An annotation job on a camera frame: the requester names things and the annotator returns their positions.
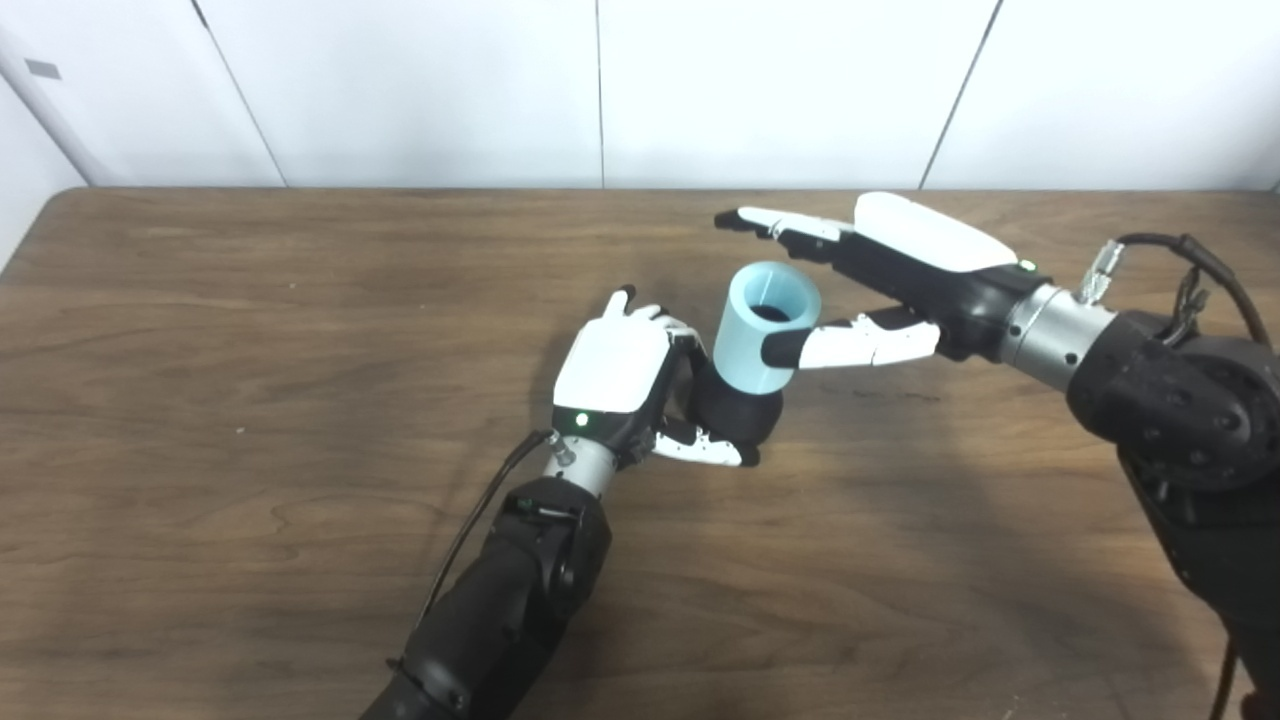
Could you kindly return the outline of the white and black right hand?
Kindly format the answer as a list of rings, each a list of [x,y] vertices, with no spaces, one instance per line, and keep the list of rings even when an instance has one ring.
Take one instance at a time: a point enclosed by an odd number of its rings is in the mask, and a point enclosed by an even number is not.
[[[954,361],[997,363],[1015,306],[1051,282],[995,237],[895,193],[860,195],[850,222],[742,206],[713,223],[892,299],[940,329],[936,350]]]

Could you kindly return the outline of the white and black left hand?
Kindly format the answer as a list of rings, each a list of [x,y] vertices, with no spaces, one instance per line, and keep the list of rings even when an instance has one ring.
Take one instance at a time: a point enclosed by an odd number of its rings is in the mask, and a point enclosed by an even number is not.
[[[617,470],[648,455],[731,468],[755,468],[759,450],[691,421],[671,419],[681,364],[698,374],[709,364],[696,329],[659,304],[632,309],[637,291],[618,287],[602,314],[573,338],[552,395],[552,428],[602,446]]]

